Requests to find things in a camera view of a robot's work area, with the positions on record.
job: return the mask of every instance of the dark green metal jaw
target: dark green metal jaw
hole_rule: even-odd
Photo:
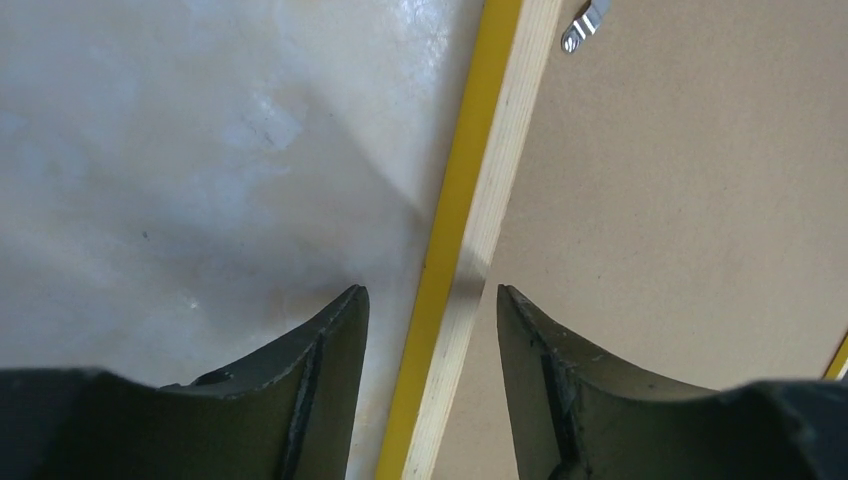
[[[0,371],[0,478],[342,479],[368,293],[191,385],[104,370]]]
[[[523,480],[848,478],[848,388],[837,382],[720,393],[677,382],[508,286],[498,291],[498,341]]]

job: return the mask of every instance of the wooden strip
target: wooden strip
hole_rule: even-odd
[[[561,1],[490,0],[483,9],[378,479],[432,473]]]
[[[842,345],[839,346],[836,354],[833,355],[833,360],[830,362],[830,366],[827,367],[824,378],[828,380],[842,380],[845,377],[846,370],[848,370],[848,333],[845,334],[845,338],[842,339]]]

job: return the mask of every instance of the white painted panel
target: white painted panel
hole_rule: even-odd
[[[368,478],[480,0],[0,4],[0,367],[187,382],[357,282]]]

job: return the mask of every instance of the yellow stripe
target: yellow stripe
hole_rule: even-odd
[[[839,350],[837,350],[836,354],[833,356],[833,361],[831,361],[830,366],[827,367],[827,372],[825,372],[824,378],[828,380],[837,380],[839,372],[842,371],[846,362],[848,362],[848,334],[845,334],[845,338],[842,340],[842,345],[839,346]]]
[[[520,9],[521,0],[488,0],[483,7],[380,452],[379,480],[403,473]]]

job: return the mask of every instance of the metal clip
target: metal clip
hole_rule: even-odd
[[[594,35],[601,26],[601,19],[609,10],[609,6],[610,0],[593,0],[562,34],[562,50],[565,53],[574,53],[586,37]]]

